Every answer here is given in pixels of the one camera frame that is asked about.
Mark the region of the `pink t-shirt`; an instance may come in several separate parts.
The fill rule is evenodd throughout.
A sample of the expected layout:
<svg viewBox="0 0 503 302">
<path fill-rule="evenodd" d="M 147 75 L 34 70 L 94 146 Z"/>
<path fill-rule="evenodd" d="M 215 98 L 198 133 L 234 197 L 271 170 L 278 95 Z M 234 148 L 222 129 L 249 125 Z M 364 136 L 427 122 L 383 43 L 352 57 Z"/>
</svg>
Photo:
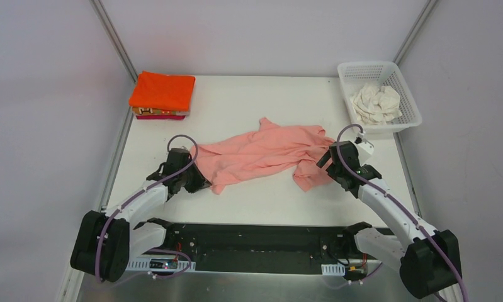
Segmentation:
<svg viewBox="0 0 503 302">
<path fill-rule="evenodd" d="M 292 178 L 304 192 L 331 182 L 317 166 L 334 139 L 319 125 L 279 126 L 262 118 L 259 129 L 224 141 L 192 147 L 195 164 L 221 194 L 229 185 L 272 176 L 294 168 Z"/>
</svg>

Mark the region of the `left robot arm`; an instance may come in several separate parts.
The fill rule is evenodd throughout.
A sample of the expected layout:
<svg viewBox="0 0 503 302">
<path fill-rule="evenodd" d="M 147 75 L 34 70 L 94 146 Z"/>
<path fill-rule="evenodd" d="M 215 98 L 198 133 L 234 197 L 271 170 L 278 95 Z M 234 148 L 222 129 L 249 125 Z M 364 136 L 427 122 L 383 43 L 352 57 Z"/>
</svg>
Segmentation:
<svg viewBox="0 0 503 302">
<path fill-rule="evenodd" d="M 151 218 L 151 211 L 164 206 L 182 189 L 193 194 L 210 185 L 190 151 L 170 149 L 166 161 L 124 202 L 83 216 L 70 266 L 100 281 L 116 282 L 130 260 L 165 241 L 172 224 Z"/>
</svg>

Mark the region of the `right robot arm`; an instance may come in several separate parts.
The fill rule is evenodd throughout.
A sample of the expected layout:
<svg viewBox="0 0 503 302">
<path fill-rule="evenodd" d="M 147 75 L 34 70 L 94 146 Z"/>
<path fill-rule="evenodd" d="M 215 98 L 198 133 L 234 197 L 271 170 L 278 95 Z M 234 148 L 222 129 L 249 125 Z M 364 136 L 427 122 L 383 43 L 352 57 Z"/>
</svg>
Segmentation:
<svg viewBox="0 0 503 302">
<path fill-rule="evenodd" d="M 371 144 L 333 143 L 317 166 L 341 187 L 362 201 L 395 235 L 382 235 L 369 223 L 347 227 L 342 237 L 343 252 L 361 252 L 398 272 L 408 292 L 416 298 L 462 283 L 460 250 L 457 237 L 449 230 L 439 231 L 408 210 L 391 192 L 381 174 L 371 165 L 362 165 L 359 155 Z"/>
</svg>

